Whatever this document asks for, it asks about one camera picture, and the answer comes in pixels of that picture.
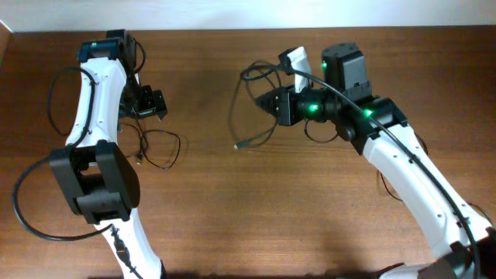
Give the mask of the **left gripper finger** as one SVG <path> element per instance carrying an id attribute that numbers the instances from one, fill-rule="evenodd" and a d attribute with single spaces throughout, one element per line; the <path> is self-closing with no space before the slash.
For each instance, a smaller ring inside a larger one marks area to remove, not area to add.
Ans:
<path id="1" fill-rule="evenodd" d="M 155 101 L 150 85 L 144 85 L 139 88 L 135 112 L 138 119 L 150 117 L 155 113 Z"/>
<path id="2" fill-rule="evenodd" d="M 161 90 L 153 91 L 153 99 L 155 104 L 155 108 L 154 108 L 155 115 L 158 117 L 159 120 L 162 120 L 164 116 L 168 113 L 167 104 L 163 97 L 162 91 Z"/>

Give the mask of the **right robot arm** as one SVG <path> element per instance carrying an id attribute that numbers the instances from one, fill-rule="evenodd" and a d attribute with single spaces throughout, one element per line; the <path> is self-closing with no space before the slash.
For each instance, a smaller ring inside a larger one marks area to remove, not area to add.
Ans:
<path id="1" fill-rule="evenodd" d="M 261 65 L 261 74 L 283 71 L 294 76 L 294 83 L 261 95 L 257 105 L 281 126 L 332 122 L 337 135 L 388 179 L 435 257 L 428 264 L 387 267 L 378 277 L 493 278 L 494 226 L 445 179 L 396 104 L 372 93 L 357 45 L 325 48 L 323 78 L 312 74 L 303 47 L 286 50 L 278 59 L 278 64 Z"/>

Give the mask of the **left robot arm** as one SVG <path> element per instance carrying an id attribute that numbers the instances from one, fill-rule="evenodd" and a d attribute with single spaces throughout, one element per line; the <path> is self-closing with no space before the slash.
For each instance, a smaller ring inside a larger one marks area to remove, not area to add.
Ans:
<path id="1" fill-rule="evenodd" d="M 102 231 L 126 278 L 164 278 L 140 222 L 139 178 L 118 146 L 120 118 L 167 114 L 161 91 L 140 84 L 138 45 L 124 29 L 82 43 L 77 115 L 65 149 L 52 151 L 50 167 L 71 211 Z"/>

